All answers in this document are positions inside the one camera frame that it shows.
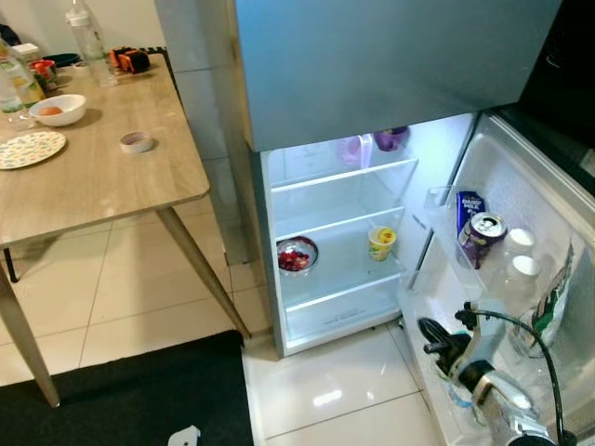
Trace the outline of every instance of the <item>wall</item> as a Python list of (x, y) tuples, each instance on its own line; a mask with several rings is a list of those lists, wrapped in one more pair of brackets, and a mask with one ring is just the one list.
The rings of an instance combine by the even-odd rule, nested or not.
[[(103, 31), (106, 47), (164, 46), (153, 0), (86, 0)], [(66, 11), (72, 0), (2, 0), (0, 23), (44, 54), (77, 51)]]

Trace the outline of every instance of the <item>water bottle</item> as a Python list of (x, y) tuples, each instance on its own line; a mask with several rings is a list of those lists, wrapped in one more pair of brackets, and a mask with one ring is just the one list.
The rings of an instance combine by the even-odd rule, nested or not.
[(113, 66), (103, 49), (99, 26), (85, 0), (73, 0), (73, 8), (66, 13), (66, 20), (73, 28), (76, 43), (95, 81), (99, 86), (117, 85)]
[(0, 70), (0, 110), (14, 130), (26, 130), (35, 125), (35, 120), (29, 116), (17, 89), (4, 70)]

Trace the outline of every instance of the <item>black cable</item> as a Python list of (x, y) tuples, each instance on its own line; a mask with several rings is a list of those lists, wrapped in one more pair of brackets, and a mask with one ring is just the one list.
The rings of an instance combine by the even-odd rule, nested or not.
[(488, 311), (483, 309), (462, 309), (458, 311), (456, 315), (462, 313), (472, 313), (478, 316), (485, 316), (486, 318), (494, 317), (496, 319), (508, 321), (523, 328), (523, 330), (526, 330), (535, 338), (535, 341), (537, 341), (537, 344), (539, 344), (539, 346), (541, 347), (543, 356), (545, 357), (546, 362), (548, 363), (549, 378), (551, 379), (551, 387), (554, 393), (554, 405), (556, 407), (556, 433), (558, 435), (558, 443), (563, 445), (565, 436), (564, 425), (562, 420), (562, 399), (560, 398), (560, 386), (558, 385), (558, 376), (556, 375), (556, 370), (554, 369), (554, 362), (551, 360), (551, 356), (549, 355), (548, 347), (546, 346), (546, 343), (543, 342), (543, 339), (541, 339), (539, 333), (533, 327), (530, 327), (526, 323), (523, 323), (518, 319), (511, 318), (506, 314), (498, 313), (496, 311)]

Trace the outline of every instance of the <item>refrigerator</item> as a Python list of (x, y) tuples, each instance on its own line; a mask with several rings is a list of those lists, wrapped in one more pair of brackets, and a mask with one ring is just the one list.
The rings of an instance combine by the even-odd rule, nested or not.
[[(496, 262), (488, 254), (472, 268), (456, 241), (456, 193), (474, 190), (509, 228), (535, 234), (535, 295), (573, 244), (552, 349), (566, 423), (592, 436), (595, 199), (490, 110), (519, 99), (560, 1), (156, 5), (199, 152), (226, 165), (207, 174), (219, 223), (239, 222), (228, 234), (221, 225), (228, 260), (262, 274), (280, 358), (397, 319), (444, 444), (490, 444), (416, 323), (463, 330), (455, 312), (490, 295)], [(391, 128), (406, 130), (383, 151), (374, 134)], [(396, 231), (381, 262), (368, 254), (374, 227)], [(318, 260), (286, 276), (277, 243), (297, 236), (314, 241)], [(496, 365), (522, 378), (553, 423), (544, 363), (505, 340)]]

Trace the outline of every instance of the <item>purple container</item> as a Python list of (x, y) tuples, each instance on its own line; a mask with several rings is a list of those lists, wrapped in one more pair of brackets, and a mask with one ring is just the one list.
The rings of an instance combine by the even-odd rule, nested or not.
[(378, 148), (382, 151), (396, 151), (399, 149), (399, 144), (407, 137), (409, 127), (395, 127), (382, 132), (375, 132), (374, 139)]

